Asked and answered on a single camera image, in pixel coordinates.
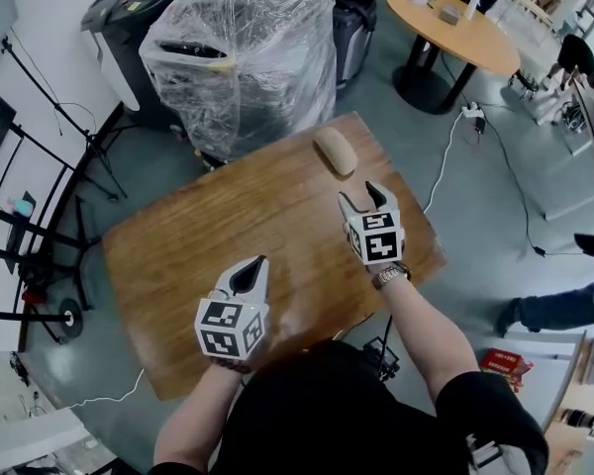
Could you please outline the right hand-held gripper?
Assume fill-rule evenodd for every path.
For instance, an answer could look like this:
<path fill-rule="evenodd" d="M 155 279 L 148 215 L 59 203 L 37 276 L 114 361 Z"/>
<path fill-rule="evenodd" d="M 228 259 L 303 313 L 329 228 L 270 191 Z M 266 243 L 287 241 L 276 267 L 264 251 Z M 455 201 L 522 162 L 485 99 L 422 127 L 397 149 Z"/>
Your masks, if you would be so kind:
<path fill-rule="evenodd" d="M 377 182 L 366 180 L 365 188 L 373 201 L 374 213 L 361 211 L 346 193 L 338 193 L 350 246 L 366 266 L 401 261 L 405 231 L 400 222 L 398 200 Z"/>

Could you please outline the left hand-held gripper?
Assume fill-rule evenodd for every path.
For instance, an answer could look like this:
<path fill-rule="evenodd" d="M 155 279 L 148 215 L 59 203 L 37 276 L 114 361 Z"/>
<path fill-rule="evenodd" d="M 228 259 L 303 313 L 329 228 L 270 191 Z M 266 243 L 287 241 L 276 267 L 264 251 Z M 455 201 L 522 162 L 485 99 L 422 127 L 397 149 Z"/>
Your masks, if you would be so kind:
<path fill-rule="evenodd" d="M 225 270 L 200 301 L 194 328 L 202 353 L 249 360 L 267 334 L 269 261 L 248 258 Z"/>

